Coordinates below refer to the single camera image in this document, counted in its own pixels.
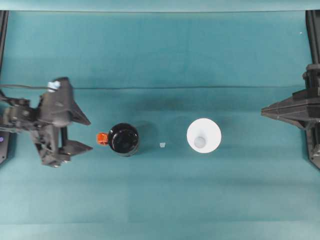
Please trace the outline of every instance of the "orange object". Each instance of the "orange object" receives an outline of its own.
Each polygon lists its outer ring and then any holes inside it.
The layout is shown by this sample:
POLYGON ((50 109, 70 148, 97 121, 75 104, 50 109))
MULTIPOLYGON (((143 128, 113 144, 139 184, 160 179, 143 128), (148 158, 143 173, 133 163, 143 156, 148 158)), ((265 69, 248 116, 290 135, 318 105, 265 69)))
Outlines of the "orange object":
POLYGON ((96 142, 103 146, 108 145, 108 134, 105 132, 99 132, 96 135, 96 142))

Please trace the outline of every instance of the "black jar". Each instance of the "black jar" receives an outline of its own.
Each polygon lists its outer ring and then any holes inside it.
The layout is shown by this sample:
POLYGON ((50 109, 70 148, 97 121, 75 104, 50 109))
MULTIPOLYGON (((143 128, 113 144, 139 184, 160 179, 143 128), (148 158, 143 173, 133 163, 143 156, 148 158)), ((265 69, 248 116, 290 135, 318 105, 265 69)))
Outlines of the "black jar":
POLYGON ((101 145, 109 145, 110 148, 122 157, 130 157, 134 155, 139 146, 139 134, 135 127, 128 123, 119 123, 113 126, 109 133, 99 133, 104 135, 105 141, 98 143, 101 145))

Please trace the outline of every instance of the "cable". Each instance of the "cable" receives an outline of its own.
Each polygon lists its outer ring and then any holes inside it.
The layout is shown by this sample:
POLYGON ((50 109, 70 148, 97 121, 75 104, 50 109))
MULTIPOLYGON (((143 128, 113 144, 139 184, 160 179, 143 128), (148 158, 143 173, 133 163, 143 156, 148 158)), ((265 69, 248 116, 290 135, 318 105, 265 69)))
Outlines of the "cable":
POLYGON ((0 88, 7 88, 7 89, 31 89, 31 90, 52 90, 57 91, 57 89, 47 87, 47 86, 27 86, 27 85, 19 85, 19 84, 0 84, 0 88))

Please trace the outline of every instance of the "teal table surface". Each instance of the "teal table surface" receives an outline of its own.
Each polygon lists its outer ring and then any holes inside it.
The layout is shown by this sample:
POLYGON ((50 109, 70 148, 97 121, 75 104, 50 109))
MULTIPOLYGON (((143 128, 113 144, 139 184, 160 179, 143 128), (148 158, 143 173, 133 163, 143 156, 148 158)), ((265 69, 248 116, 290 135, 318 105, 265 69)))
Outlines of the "teal table surface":
MULTIPOLYGON (((309 63, 304 11, 11 12, 0 82, 69 76, 92 122, 69 138, 94 149, 50 168, 19 134, 0 166, 0 239, 319 239, 305 135, 260 116, 304 87, 309 63), (202 117, 222 131, 209 154, 186 139, 202 117), (120 122, 140 133, 129 158, 96 144, 120 122)), ((33 106, 42 93, 4 92, 33 106)))

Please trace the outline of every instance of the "robotic arm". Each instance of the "robotic arm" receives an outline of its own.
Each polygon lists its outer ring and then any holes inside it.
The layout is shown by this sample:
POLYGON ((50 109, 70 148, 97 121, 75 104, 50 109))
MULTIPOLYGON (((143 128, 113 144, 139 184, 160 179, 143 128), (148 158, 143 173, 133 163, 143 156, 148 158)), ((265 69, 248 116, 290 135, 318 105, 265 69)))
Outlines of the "robotic arm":
POLYGON ((67 77, 61 77, 40 96, 37 108, 30 101, 5 96, 0 90, 0 101, 10 106, 0 119, 0 131, 18 133, 29 131, 42 164, 57 168, 71 157, 92 149, 81 142, 69 140, 67 126, 72 122, 90 125, 90 121, 76 104, 73 87, 67 77))

